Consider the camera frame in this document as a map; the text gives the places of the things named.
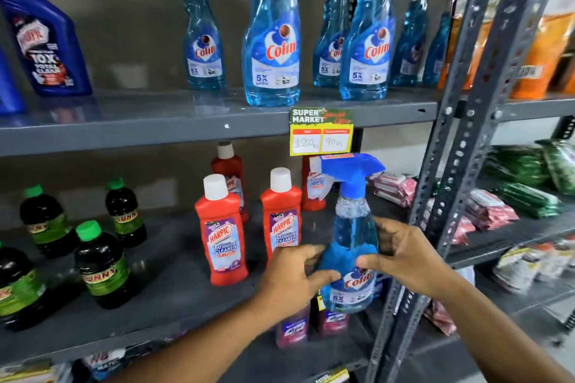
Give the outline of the dark bottle with green cap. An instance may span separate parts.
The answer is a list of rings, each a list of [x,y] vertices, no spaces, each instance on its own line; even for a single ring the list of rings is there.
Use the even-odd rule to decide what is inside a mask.
[[[19,332],[47,316],[47,286],[21,250],[0,241],[0,324]]]
[[[39,252],[47,259],[74,252],[79,244],[63,207],[40,184],[25,189],[25,200],[19,206],[19,217]]]
[[[122,244],[96,220],[76,227],[80,244],[75,266],[88,292],[103,309],[119,308],[137,293],[137,283]]]
[[[125,186],[121,177],[108,182],[107,188],[105,205],[119,241],[125,248],[139,246],[146,241],[147,230],[135,193]]]

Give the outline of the red bathroom cleaner bottle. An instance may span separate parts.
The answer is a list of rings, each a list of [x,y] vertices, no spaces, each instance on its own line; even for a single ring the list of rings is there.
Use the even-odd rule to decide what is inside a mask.
[[[292,184],[290,170],[272,169],[270,187],[261,194],[268,261],[276,248],[300,244],[301,199],[302,191]]]
[[[243,162],[241,157],[235,154],[231,141],[217,143],[217,155],[211,161],[211,168],[214,174],[221,174],[226,178],[227,190],[240,197],[241,219],[243,223],[248,222]]]
[[[313,171],[310,166],[311,158],[317,155],[304,155],[301,165],[301,210],[320,211],[326,206],[326,197],[331,191],[334,181],[326,182],[326,176]]]
[[[204,178],[204,195],[195,203],[205,256],[214,286],[237,284],[248,276],[241,198],[227,189],[226,178]]]

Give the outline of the yellow shelf tag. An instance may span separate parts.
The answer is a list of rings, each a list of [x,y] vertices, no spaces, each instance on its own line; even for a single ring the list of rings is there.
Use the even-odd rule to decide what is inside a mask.
[[[312,383],[349,383],[350,377],[347,367],[339,366],[315,377]]]

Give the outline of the yellow packet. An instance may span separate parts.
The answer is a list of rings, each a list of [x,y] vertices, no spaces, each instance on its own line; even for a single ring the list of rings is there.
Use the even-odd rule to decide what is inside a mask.
[[[0,383],[56,383],[55,370],[49,359],[2,366]]]

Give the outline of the row of blue spray bottles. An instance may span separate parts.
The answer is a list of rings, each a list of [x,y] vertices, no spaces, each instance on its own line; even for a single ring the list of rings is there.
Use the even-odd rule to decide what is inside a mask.
[[[193,88],[221,89],[226,82],[219,29],[208,0],[183,0],[188,14],[185,51]],[[376,101],[391,80],[394,0],[325,0],[313,49],[313,83],[338,89],[344,101]],[[241,48],[248,104],[293,106],[300,96],[302,35],[298,0],[252,0]]]

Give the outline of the person's right forearm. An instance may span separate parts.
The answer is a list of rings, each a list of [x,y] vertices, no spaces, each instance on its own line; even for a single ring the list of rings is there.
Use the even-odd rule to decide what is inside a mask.
[[[488,383],[575,383],[575,376],[454,270],[426,295],[441,302]]]

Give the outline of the pink packet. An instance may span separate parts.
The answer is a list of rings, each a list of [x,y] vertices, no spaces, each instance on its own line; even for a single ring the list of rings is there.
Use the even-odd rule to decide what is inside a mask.
[[[423,312],[424,317],[445,336],[456,333],[456,325],[438,300],[431,299]]]

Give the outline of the blue toilet cleaner bottle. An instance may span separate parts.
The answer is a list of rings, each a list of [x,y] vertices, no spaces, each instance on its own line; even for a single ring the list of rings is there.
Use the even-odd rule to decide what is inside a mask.
[[[8,59],[0,47],[0,116],[13,116],[27,112]]]
[[[48,0],[0,0],[11,40],[34,92],[92,95],[74,22]]]

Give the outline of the pile of white packets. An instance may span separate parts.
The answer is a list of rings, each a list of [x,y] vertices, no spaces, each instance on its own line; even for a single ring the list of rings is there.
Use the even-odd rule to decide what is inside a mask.
[[[557,241],[516,246],[492,270],[493,280],[505,291],[527,294],[534,284],[575,279],[575,234]]]

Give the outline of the grey metal shelf rack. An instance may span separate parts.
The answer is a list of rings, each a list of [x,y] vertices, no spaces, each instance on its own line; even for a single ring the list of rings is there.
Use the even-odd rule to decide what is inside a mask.
[[[501,123],[541,118],[575,118],[575,98],[560,98],[553,93],[542,101],[508,101],[519,64],[533,41],[536,24],[548,0],[501,0],[493,20],[477,74],[490,79],[476,80],[462,101],[459,97],[465,71],[471,63],[472,48],[484,19],[488,0],[468,0],[461,30],[456,38],[452,73],[446,80],[442,98],[436,106],[433,126],[420,168],[419,184],[408,216],[408,223],[420,225],[431,186],[446,147],[451,124],[459,118],[442,186],[429,218],[427,235],[438,254],[455,269],[480,265],[502,255],[516,244],[534,243],[575,231],[575,198],[568,202],[572,211],[546,220],[532,220],[535,231],[522,241],[482,241],[477,246],[451,254],[451,240],[464,212],[464,198],[475,187],[494,133]]]
[[[105,92],[97,104],[83,109],[100,111],[87,122],[49,124],[33,115],[19,127],[13,118],[0,118],[0,158],[29,154],[142,147],[224,138],[258,138],[289,132],[290,108],[254,108],[240,103],[239,92],[222,98],[218,113],[201,113],[185,91]],[[252,284],[242,282],[228,298],[208,280],[176,277],[183,269],[199,269],[199,249],[188,259],[183,244],[198,226],[195,213],[152,217],[152,242],[141,251],[147,270],[138,272],[143,298],[117,310],[105,311],[88,298],[64,305],[31,329],[0,334],[0,366],[65,362],[104,350],[152,341],[192,329],[207,318],[247,297]]]

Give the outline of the person's left hand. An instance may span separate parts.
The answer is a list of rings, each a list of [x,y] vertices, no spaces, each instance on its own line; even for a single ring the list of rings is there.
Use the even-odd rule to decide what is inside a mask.
[[[311,301],[314,296],[306,292],[306,278],[320,270],[313,270],[313,266],[325,249],[323,244],[300,244],[274,250],[255,294],[255,312],[265,329],[298,313]]]

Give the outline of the white and red packet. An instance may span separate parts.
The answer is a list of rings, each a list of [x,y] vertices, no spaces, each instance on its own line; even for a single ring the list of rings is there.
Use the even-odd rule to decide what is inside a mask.
[[[126,348],[98,352],[82,358],[95,381],[102,381],[126,365]]]

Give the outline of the person's right hand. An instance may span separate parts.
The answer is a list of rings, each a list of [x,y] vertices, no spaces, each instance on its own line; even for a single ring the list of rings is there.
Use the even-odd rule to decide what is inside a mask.
[[[422,230],[389,218],[374,217],[379,252],[393,256],[396,275],[392,276],[412,292],[432,299],[442,296],[442,283],[453,276]]]

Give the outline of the yellow and red price tag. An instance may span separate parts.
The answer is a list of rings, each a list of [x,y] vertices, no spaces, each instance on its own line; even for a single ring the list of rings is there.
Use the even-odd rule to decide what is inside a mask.
[[[347,108],[292,107],[290,156],[350,153],[354,112]]]

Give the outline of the pink liquid bottle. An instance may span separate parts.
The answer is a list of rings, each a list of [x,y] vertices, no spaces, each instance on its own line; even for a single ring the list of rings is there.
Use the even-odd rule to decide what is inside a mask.
[[[315,298],[316,310],[314,311],[314,328],[324,336],[335,336],[347,331],[349,327],[349,315],[327,309],[323,298],[318,294]]]
[[[279,348],[285,349],[307,340],[310,313],[311,304],[307,303],[298,313],[276,325],[276,344]]]

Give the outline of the pile of pink packets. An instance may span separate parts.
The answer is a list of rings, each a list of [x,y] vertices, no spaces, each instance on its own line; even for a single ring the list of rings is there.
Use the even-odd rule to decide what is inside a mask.
[[[377,197],[403,208],[412,206],[417,186],[414,177],[382,171],[370,176],[368,183]],[[518,219],[514,209],[497,196],[483,189],[474,189],[467,198],[451,243],[465,246],[468,244],[468,234],[477,230],[495,230]]]

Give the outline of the green packet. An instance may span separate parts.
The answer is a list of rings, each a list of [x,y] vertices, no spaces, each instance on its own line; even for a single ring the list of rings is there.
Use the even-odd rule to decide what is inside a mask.
[[[506,182],[532,187],[551,183],[543,149],[539,146],[492,146],[482,166],[482,172]]]
[[[557,196],[522,183],[500,183],[493,193],[515,211],[532,218],[543,219],[562,213],[562,202]]]
[[[564,195],[575,196],[575,145],[564,139],[542,139],[535,143],[542,149],[556,190]]]

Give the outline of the person's left forearm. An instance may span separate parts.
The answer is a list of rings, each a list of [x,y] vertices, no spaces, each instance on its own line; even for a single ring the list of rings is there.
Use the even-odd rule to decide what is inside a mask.
[[[248,299],[104,383],[217,383],[245,348],[281,319],[265,300]]]

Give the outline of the blue trigger sprayer bottle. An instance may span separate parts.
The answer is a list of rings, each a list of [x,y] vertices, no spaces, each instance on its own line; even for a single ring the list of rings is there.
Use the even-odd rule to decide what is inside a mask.
[[[357,266],[356,260],[378,253],[377,228],[366,200],[367,177],[385,167],[375,157],[362,153],[318,155],[309,164],[310,171],[325,180],[320,198],[325,198],[334,182],[340,184],[332,241],[317,268],[337,271],[341,277],[320,289],[323,303],[330,312],[361,312],[373,300],[376,274]]]

